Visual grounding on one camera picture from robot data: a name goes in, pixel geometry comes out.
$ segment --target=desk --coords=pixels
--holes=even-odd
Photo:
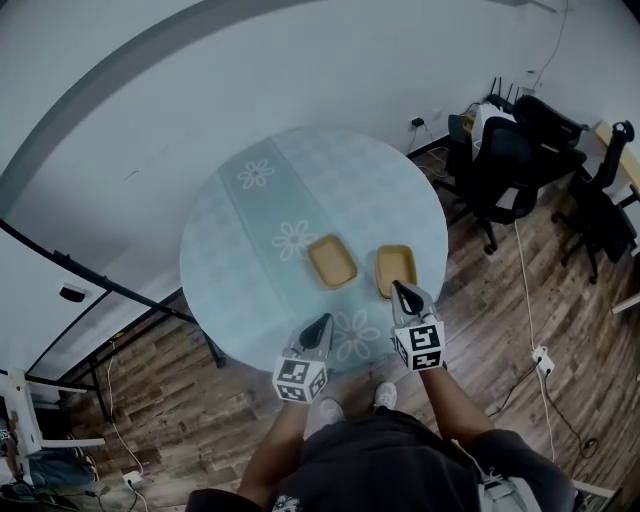
[[[358,277],[324,288],[307,246],[335,233]],[[447,229],[435,191],[404,155],[342,130],[297,129],[228,160],[205,184],[184,229],[180,276],[205,332],[229,356],[273,371],[292,333],[334,315],[330,367],[347,370],[393,353],[390,302],[375,278],[380,245],[412,248],[418,284],[444,282]]]

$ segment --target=white flower pattern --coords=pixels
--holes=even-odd
[[[347,315],[337,312],[334,315],[336,322],[333,340],[339,344],[336,358],[338,361],[346,361],[355,352],[360,359],[369,359],[371,349],[367,342],[372,342],[380,337],[380,331],[375,327],[365,327],[367,323],[367,312],[359,309],[353,315],[351,321]]]
[[[309,222],[301,220],[294,228],[290,222],[283,222],[280,225],[281,235],[273,237],[271,245],[282,247],[280,259],[288,261],[294,254],[303,260],[307,259],[307,246],[318,239],[315,233],[307,233]]]
[[[269,167],[268,160],[260,160],[258,163],[247,162],[245,164],[246,171],[242,171],[238,176],[239,180],[244,181],[242,188],[249,189],[254,185],[264,187],[267,184],[266,176],[275,172],[273,167]]]

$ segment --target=power strip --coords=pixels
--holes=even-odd
[[[536,368],[543,377],[549,375],[555,368],[553,361],[547,354],[547,347],[543,345],[538,346],[538,348],[533,351],[531,358],[533,362],[537,364]]]
[[[131,471],[126,475],[122,475],[122,478],[124,479],[124,483],[127,484],[127,486],[129,484],[133,485],[142,481],[142,475],[139,471]]]

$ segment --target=white wall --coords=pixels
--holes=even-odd
[[[52,263],[2,229],[0,283],[0,370],[5,371],[28,371],[67,326],[104,294],[104,289]],[[59,295],[69,285],[84,292],[82,302]]]
[[[540,70],[555,48],[566,4],[547,4],[560,12],[529,5],[519,14],[520,76]],[[537,95],[588,124],[628,119],[638,134],[630,148],[640,155],[640,22],[622,0],[569,0],[569,9],[560,47]]]
[[[38,121],[93,66],[199,1],[9,0],[0,10],[0,175]]]
[[[180,236],[199,188],[235,152],[298,125],[349,128],[406,152],[410,118],[422,115],[436,138],[444,135],[447,114],[486,94],[494,75],[510,73],[510,7],[323,0],[237,22],[237,12],[250,18],[252,4],[236,0],[183,23],[181,31],[197,32],[236,20],[90,110],[10,198],[8,222],[161,299],[180,286]],[[55,41],[47,49],[59,59]],[[65,51],[73,60],[73,48]],[[33,77],[39,64],[21,65],[33,66],[21,75]],[[421,132],[414,148],[428,141]],[[89,351],[139,313],[128,301],[112,308],[82,344]]]

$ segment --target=electrical cable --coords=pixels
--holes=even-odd
[[[469,110],[471,110],[471,107],[473,107],[474,105],[480,105],[480,103],[479,103],[479,102],[477,102],[477,101],[474,101],[471,105],[469,105],[469,106],[467,107],[467,110],[465,110],[464,112],[462,112],[462,114],[458,114],[458,115],[459,115],[459,116],[463,116],[463,115],[465,115],[467,112],[469,112]]]
[[[98,505],[100,505],[100,510],[102,510],[102,512],[105,512],[104,507],[102,506],[102,501],[100,501],[100,495],[96,494],[95,492],[92,491],[84,491],[81,494],[63,494],[62,496],[59,495],[55,489],[51,489],[56,496],[59,496],[61,498],[75,498],[77,496],[89,496],[90,498],[95,498],[98,500]]]
[[[516,228],[516,238],[518,240],[518,252],[520,253],[520,265],[522,266],[522,279],[524,280],[524,291],[527,297],[527,310],[529,311],[529,329],[531,331],[531,352],[536,351],[535,344],[533,342],[533,318],[531,316],[531,301],[529,300],[529,285],[527,284],[527,271],[524,265],[524,256],[522,255],[522,243],[520,242],[520,233],[518,231],[518,221],[514,221],[513,225]],[[547,426],[549,427],[549,443],[551,444],[551,461],[556,461],[556,449],[553,445],[553,429],[551,428],[551,419],[549,418],[549,406],[547,405],[547,397],[544,392],[544,385],[542,383],[542,376],[540,372],[538,374],[538,382],[540,384],[540,393],[542,393],[542,403],[544,404],[544,414],[547,418]]]
[[[509,401],[509,398],[511,398],[511,393],[515,391],[515,389],[524,381],[524,379],[526,379],[529,375],[531,375],[531,373],[533,373],[533,371],[537,368],[539,364],[540,364],[540,361],[538,361],[531,368],[529,368],[529,370],[527,370],[527,373],[525,373],[522,377],[518,379],[518,381],[509,390],[509,393],[507,393],[507,397],[504,399],[504,402],[502,402],[502,405],[498,408],[497,411],[489,414],[489,418],[493,418],[497,414],[500,414],[502,411],[504,411],[505,407],[507,406],[507,402]]]
[[[111,346],[112,346],[113,350],[115,351],[116,346],[115,346],[115,343],[113,341],[111,342]],[[140,468],[140,476],[142,476],[142,475],[144,475],[144,468],[142,467],[142,464],[138,460],[138,457],[135,456],[135,454],[131,451],[131,449],[129,448],[127,443],[124,442],[124,439],[122,439],[122,436],[120,435],[120,432],[118,431],[118,427],[116,426],[116,422],[115,422],[115,420],[113,418],[113,392],[112,392],[112,389],[111,389],[111,366],[113,364],[113,359],[114,358],[115,358],[115,354],[113,354],[111,356],[111,361],[109,362],[109,369],[107,370],[107,382],[109,383],[109,402],[110,402],[109,410],[111,411],[110,412],[111,425],[113,425],[113,429],[116,431],[116,434],[118,435],[118,439],[120,439],[120,442],[122,443],[122,445],[127,449],[129,454],[133,457],[133,459],[138,464],[138,467]]]
[[[431,133],[431,130],[429,130],[427,123],[423,121],[422,126],[424,126],[424,129],[429,134],[429,137],[431,137],[431,142],[433,142],[433,133]],[[411,138],[411,142],[409,142],[409,147],[407,148],[407,156],[409,156],[409,154],[411,153],[411,148],[413,147],[413,143],[416,141],[416,137],[418,135],[418,128],[414,128],[413,130],[413,137]]]
[[[113,347],[113,350],[115,351],[116,346],[114,342],[111,342],[111,346]],[[118,435],[118,439],[120,439],[120,442],[122,443],[122,445],[127,449],[127,451],[129,452],[129,454],[133,457],[133,459],[136,461],[136,463],[138,464],[138,467],[140,468],[140,476],[142,476],[144,474],[144,468],[142,467],[142,463],[140,462],[140,460],[138,460],[138,457],[135,456],[135,454],[131,451],[131,449],[129,448],[129,446],[127,445],[127,443],[124,442],[124,439],[122,439],[122,436],[120,435],[120,432],[118,431],[118,427],[116,426],[116,422],[113,418],[113,393],[111,390],[111,366],[113,364],[113,359],[115,358],[115,354],[113,354],[111,356],[111,361],[109,362],[109,369],[107,370],[107,381],[109,383],[109,401],[111,402],[109,407],[111,410],[111,425],[113,425],[113,430],[116,431],[116,434]],[[133,502],[133,505],[131,505],[131,508],[129,509],[129,512],[131,512],[131,510],[133,510],[133,507],[136,506],[136,503],[138,501],[138,497],[142,500],[142,502],[144,503],[144,509],[146,512],[149,512],[149,507],[147,506],[147,500],[145,499],[145,497],[139,493],[138,491],[136,491],[133,488],[133,484],[131,483],[131,480],[127,481],[128,485],[129,485],[129,489],[131,489],[134,494],[136,495],[135,500]]]
[[[138,503],[138,493],[136,491],[133,491],[133,494],[134,494],[133,505],[129,507],[129,510],[127,510],[127,512],[131,512],[133,510],[133,507],[136,506],[136,503]]]
[[[433,153],[434,151],[437,151],[438,149],[446,149],[447,151],[449,151],[449,148],[446,147],[446,146],[438,146],[437,148],[430,149],[429,151],[427,151],[427,153],[429,155],[431,155],[433,158],[435,158],[436,160],[438,160],[438,162],[443,163],[443,164],[446,165],[447,162],[445,160],[443,160],[442,158],[436,156]],[[431,169],[431,167],[429,167],[428,165],[418,165],[418,168],[426,170],[428,173],[434,175],[436,178],[445,179],[447,176],[449,176],[449,173],[446,170],[443,171],[442,174],[440,174],[440,173],[434,171],[433,169]]]
[[[564,32],[564,25],[567,22],[568,14],[569,14],[569,0],[566,0],[564,17],[562,18],[562,26],[560,27],[560,34],[558,35],[558,42],[556,43],[556,48],[555,50],[553,50],[553,53],[551,54],[551,57],[549,57],[549,60],[547,61],[547,63],[544,66],[542,66],[540,73],[538,73],[538,78],[536,79],[536,83],[533,84],[533,89],[536,88],[536,86],[538,85],[538,82],[540,82],[540,80],[542,79],[542,75],[544,74],[545,69],[547,69],[547,66],[551,64],[551,61],[556,56],[556,53],[558,53],[558,48],[560,48],[560,41],[562,41],[562,33]]]
[[[413,143],[416,141],[416,135],[418,135],[417,128],[413,130],[413,138],[411,139],[411,142],[409,142],[409,147],[407,148],[407,156],[411,153],[411,147],[413,146]]]
[[[146,512],[149,512],[149,507],[147,507],[147,500],[145,500],[145,499],[144,499],[144,496],[143,496],[142,494],[140,494],[138,491],[136,491],[136,490],[133,488],[133,484],[131,483],[131,480],[129,480],[129,481],[128,481],[128,483],[129,483],[129,488],[130,488],[130,489],[135,493],[135,495],[136,495],[136,500],[137,500],[138,498],[140,498],[140,499],[142,500],[142,503],[144,503],[144,509],[145,509],[145,511],[146,511]]]
[[[582,457],[585,460],[591,459],[595,455],[596,451],[598,450],[598,444],[599,444],[598,438],[597,437],[591,437],[591,438],[587,439],[586,442],[582,441],[582,437],[580,436],[580,434],[578,434],[578,432],[576,432],[576,430],[573,428],[571,423],[569,423],[567,418],[565,418],[564,414],[562,414],[560,412],[560,409],[558,409],[558,406],[551,399],[551,396],[549,395],[549,391],[547,389],[547,377],[549,377],[548,373],[544,376],[544,392],[547,395],[547,398],[549,399],[549,403],[552,405],[552,407],[558,413],[560,418],[562,418],[562,421],[564,421],[565,425],[567,425],[567,427],[569,427],[569,430],[571,431],[571,433],[578,440],[578,454],[580,455],[580,457]],[[595,448],[591,452],[591,455],[587,455],[585,450],[588,450],[592,446],[595,446]]]
[[[431,130],[429,130],[429,127],[427,126],[427,123],[424,123],[422,126],[424,126],[424,129],[427,130],[427,133],[429,134],[429,137],[431,137],[431,142],[433,142],[433,133],[431,133]]]

